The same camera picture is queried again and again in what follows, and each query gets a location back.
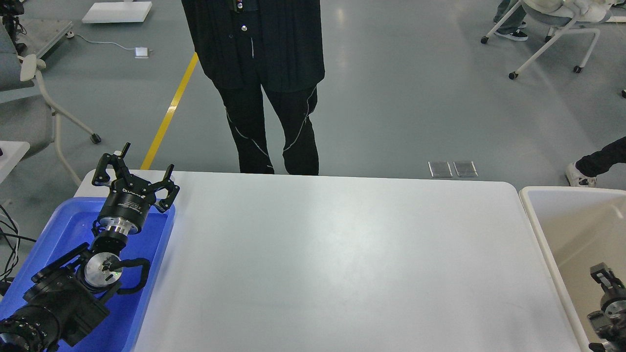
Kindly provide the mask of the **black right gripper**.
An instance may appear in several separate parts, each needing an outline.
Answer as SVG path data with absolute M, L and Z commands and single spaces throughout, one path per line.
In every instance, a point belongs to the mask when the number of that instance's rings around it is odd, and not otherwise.
M 624 283 L 615 276 L 606 263 L 599 263 L 590 268 L 590 276 L 601 285 L 604 292 L 601 298 L 601 311 L 606 319 L 613 322 L 619 319 L 626 308 L 626 289 Z

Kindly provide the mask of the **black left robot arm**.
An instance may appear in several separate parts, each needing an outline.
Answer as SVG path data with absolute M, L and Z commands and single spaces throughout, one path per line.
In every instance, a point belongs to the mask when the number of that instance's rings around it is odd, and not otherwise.
M 81 243 L 36 272 L 25 292 L 25 305 L 1 321 L 3 352 L 56 352 L 60 341 L 76 345 L 110 310 L 114 295 L 134 294 L 149 278 L 147 258 L 122 259 L 128 238 L 141 232 L 149 210 L 165 213 L 179 193 L 172 180 L 174 165 L 152 183 L 130 172 L 120 154 L 103 154 L 92 184 L 108 187 L 103 207 L 92 223 L 92 243 Z

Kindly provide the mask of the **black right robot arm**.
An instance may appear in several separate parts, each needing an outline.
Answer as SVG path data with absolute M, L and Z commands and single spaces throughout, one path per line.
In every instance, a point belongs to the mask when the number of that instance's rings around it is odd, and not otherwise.
M 626 288 L 606 263 L 590 268 L 590 276 L 601 285 L 604 295 L 601 309 L 587 315 L 595 334 L 603 342 L 589 343 L 593 352 L 624 352 L 626 350 Z

